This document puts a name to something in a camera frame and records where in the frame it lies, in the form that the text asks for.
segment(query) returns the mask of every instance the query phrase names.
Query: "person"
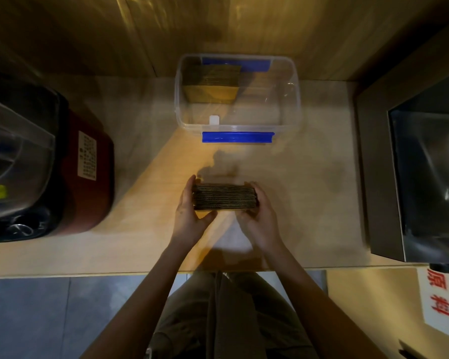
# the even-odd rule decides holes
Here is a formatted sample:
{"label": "person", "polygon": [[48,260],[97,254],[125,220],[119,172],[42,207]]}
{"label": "person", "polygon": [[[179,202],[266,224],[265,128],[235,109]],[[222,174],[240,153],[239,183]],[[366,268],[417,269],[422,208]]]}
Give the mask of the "person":
{"label": "person", "polygon": [[168,298],[181,263],[217,215],[197,217],[195,180],[181,194],[167,248],[82,358],[385,358],[286,248],[257,183],[258,208],[237,219],[294,309],[256,272],[197,271]]}

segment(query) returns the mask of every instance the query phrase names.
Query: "clear plastic box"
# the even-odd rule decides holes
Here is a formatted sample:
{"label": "clear plastic box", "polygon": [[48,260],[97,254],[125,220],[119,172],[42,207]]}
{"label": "clear plastic box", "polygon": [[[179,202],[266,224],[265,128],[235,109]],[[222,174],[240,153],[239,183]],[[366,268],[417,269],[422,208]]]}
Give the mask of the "clear plastic box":
{"label": "clear plastic box", "polygon": [[[188,102],[182,71],[196,64],[241,65],[238,93],[232,104]],[[296,67],[290,58],[282,56],[185,54],[175,78],[175,112],[178,125],[197,135],[293,130],[302,119]]]}

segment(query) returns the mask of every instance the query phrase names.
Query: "brown paper stack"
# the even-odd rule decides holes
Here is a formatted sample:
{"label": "brown paper stack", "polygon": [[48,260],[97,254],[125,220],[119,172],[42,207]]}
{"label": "brown paper stack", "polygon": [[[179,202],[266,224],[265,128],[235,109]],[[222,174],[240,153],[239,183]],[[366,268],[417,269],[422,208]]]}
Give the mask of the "brown paper stack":
{"label": "brown paper stack", "polygon": [[196,184],[193,186],[195,210],[252,209],[257,207],[253,187],[234,184]]}
{"label": "brown paper stack", "polygon": [[241,66],[189,66],[183,71],[182,86],[190,103],[231,104],[238,93]]}

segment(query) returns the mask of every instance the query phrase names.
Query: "pants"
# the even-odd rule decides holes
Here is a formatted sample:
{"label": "pants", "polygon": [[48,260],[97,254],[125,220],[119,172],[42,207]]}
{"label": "pants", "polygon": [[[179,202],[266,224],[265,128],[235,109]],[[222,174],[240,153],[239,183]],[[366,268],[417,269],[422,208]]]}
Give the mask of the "pants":
{"label": "pants", "polygon": [[206,347],[206,359],[318,358],[293,308],[255,272],[196,272],[171,295],[152,359]]}

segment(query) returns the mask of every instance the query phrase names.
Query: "tile floor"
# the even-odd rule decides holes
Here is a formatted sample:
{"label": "tile floor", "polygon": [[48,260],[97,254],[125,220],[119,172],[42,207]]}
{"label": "tile floor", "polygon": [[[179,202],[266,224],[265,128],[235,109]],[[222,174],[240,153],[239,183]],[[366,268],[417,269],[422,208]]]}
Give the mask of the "tile floor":
{"label": "tile floor", "polygon": [[[325,271],[309,271],[326,290]],[[289,301],[275,272],[259,272]],[[179,274],[173,293],[189,275]],[[0,279],[0,359],[76,359],[144,276]]]}

